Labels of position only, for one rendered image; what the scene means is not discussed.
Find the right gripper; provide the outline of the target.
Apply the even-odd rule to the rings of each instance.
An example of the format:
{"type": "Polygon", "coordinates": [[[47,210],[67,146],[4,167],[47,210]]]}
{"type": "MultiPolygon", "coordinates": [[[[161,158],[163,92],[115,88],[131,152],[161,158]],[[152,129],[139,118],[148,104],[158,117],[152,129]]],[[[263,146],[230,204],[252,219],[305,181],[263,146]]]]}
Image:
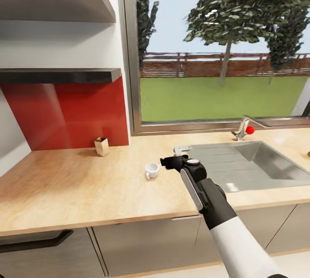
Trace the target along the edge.
{"type": "Polygon", "coordinates": [[[187,154],[183,154],[180,157],[166,157],[165,159],[161,159],[162,166],[165,166],[167,170],[176,169],[177,170],[177,163],[181,159],[189,159],[189,156],[187,154]]]}

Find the coffee cup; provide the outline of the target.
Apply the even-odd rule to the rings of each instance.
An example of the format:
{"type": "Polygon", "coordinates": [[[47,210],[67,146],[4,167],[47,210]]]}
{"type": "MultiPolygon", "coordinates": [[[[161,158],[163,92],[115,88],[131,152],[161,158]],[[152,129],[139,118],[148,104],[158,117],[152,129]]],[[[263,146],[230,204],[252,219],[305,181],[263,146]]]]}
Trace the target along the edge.
{"type": "Polygon", "coordinates": [[[146,178],[149,179],[150,177],[156,176],[158,173],[158,165],[155,163],[149,163],[145,166],[145,171],[146,171],[146,178]]]}

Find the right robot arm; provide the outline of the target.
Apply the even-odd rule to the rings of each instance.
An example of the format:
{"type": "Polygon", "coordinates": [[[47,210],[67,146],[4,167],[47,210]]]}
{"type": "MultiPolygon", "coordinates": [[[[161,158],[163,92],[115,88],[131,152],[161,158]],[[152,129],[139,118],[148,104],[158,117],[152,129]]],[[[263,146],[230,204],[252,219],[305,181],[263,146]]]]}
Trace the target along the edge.
{"type": "Polygon", "coordinates": [[[216,244],[229,278],[287,278],[250,234],[226,200],[223,189],[207,178],[205,167],[186,153],[192,145],[174,147],[174,156],[161,159],[167,170],[180,172],[216,244]]]}

